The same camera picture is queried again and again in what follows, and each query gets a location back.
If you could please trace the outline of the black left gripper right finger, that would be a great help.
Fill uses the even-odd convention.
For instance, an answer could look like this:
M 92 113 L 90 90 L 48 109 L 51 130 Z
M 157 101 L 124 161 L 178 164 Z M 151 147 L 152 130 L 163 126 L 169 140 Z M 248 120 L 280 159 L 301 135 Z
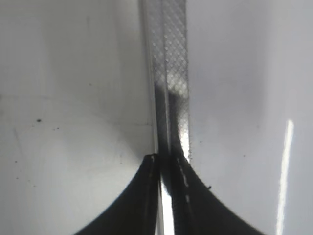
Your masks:
M 170 229 L 175 235 L 260 235 L 227 208 L 201 181 L 183 152 L 160 146 L 161 175 L 170 197 Z

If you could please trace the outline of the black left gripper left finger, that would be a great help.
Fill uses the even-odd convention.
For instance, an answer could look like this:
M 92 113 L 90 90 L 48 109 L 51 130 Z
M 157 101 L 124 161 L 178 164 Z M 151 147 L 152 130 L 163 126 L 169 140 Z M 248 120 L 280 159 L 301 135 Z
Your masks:
M 78 235 L 154 235 L 158 212 L 160 161 L 146 155 L 131 182 Z

